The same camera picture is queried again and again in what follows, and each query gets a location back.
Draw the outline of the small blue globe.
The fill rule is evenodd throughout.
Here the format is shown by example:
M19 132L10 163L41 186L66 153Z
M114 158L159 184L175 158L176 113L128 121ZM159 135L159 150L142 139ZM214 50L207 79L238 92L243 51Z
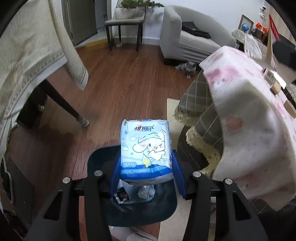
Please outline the small blue globe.
M249 31L249 26L246 23L243 23L241 25L241 30L243 30L243 32L247 33Z

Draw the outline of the potted green plant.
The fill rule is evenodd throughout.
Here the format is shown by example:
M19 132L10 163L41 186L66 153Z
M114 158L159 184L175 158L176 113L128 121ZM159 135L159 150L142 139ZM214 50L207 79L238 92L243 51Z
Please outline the potted green plant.
M162 3L142 0L122 0L118 1L115 8L115 18L118 20L140 17L147 9L164 8Z

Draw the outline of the pink patterned tablecloth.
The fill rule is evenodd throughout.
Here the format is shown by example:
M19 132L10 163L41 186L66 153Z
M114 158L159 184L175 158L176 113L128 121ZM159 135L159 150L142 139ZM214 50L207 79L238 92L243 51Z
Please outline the pink patterned tablecloth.
M283 93L273 94L262 68L224 46L201 62L223 134L213 178L231 178L248 199L280 210L295 197L295 119Z

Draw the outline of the beige dining tablecloth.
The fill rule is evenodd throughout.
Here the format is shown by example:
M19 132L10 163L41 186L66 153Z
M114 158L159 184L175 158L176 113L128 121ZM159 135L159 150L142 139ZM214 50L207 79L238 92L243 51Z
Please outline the beige dining tablecloth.
M1 36L1 155L9 133L33 90L65 67L83 90L88 71L64 27L54 1L27 1Z

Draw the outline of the dark wooden table leg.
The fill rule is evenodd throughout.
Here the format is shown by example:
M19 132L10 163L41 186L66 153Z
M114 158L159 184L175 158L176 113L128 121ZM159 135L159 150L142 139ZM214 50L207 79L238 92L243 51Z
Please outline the dark wooden table leg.
M43 90L53 101L56 102L60 107L65 111L71 114L77 122L83 127L89 126L89 120L86 119L83 115L79 114L61 95L60 93L50 84L48 80L42 81L38 87Z

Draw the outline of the white torn cardboard box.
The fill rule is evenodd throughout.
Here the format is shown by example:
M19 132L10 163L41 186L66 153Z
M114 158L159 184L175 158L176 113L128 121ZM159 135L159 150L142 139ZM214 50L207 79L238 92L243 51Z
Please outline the white torn cardboard box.
M268 32L266 68L278 74L284 82L283 92L287 97L284 106L295 117L295 49L284 43L273 23Z

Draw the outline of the grey green door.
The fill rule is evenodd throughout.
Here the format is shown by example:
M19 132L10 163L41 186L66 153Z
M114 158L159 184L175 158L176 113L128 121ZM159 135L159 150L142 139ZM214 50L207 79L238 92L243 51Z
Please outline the grey green door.
M74 46L97 34L95 3L90 0L62 0L64 26Z

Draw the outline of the grey cat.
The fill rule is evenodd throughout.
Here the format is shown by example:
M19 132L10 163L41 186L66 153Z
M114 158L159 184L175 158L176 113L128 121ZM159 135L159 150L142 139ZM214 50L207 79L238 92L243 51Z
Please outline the grey cat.
M175 69L182 72L187 79L190 79L196 72L197 63L187 61L175 66Z

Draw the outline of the white paper ball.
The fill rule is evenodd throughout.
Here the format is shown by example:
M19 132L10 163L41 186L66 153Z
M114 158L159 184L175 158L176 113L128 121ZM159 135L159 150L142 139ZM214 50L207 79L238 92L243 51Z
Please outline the white paper ball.
M140 199L150 201L151 199L154 198L155 193L156 193L156 190L154 189L154 186L149 185L149 186L142 186L140 190L138 190L137 195Z

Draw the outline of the framed picture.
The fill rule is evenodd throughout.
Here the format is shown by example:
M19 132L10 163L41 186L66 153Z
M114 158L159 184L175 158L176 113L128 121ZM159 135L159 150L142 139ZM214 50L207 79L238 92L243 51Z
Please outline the framed picture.
M244 33L249 34L252 31L253 24L254 22L250 20L250 18L248 18L245 15L242 15L239 22L238 29L243 31Z

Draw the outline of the grey plaid under cloth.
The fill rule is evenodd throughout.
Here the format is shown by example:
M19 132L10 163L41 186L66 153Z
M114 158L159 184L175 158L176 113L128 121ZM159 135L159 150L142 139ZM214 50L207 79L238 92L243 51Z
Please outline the grey plaid under cloth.
M223 155L224 143L221 121L203 71L183 94L174 118L188 128L185 143L202 155L203 161L197 161L197 165L211 178Z

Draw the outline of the blue tissue pack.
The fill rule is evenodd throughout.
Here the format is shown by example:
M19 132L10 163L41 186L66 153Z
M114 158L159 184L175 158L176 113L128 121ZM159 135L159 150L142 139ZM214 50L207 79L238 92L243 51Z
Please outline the blue tissue pack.
M173 179L167 120L123 120L120 178L132 185L157 185Z

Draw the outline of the grey dining chair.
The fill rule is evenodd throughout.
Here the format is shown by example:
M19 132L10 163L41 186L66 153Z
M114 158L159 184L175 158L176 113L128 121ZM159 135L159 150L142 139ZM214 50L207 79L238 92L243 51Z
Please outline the grey dining chair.
M110 51L110 54L113 55L112 52L112 46L113 46L113 38L114 34L110 33L110 30L112 27L117 27L118 32L118 44L122 43L122 27L127 28L137 28L137 38L136 38L136 47L135 52L136 56L138 56L140 45L142 45L142 39L143 39L143 29L144 29L144 23L146 19L146 11L144 14L140 17L133 17L131 19L125 19L125 20L118 20L115 18L115 15L110 20L105 21L104 26L106 29L106 35L107 35L107 41L108 41L108 48Z

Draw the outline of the dark trash bin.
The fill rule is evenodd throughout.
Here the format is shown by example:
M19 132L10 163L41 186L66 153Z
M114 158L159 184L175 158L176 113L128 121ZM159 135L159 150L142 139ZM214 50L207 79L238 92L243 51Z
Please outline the dark trash bin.
M150 201L137 195L141 186L130 185L120 176L120 146L96 149L87 162L87 174L102 171L103 211L110 226L141 226L167 220L177 208L173 180L154 185L156 193Z

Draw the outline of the beige lace desk cloth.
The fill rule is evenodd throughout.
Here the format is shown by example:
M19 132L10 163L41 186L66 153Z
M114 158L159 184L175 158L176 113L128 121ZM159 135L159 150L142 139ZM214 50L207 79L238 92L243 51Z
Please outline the beige lace desk cloth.
M239 29L232 32L233 37L239 44L243 45L243 52L253 58L264 60L267 54L267 47L250 34Z

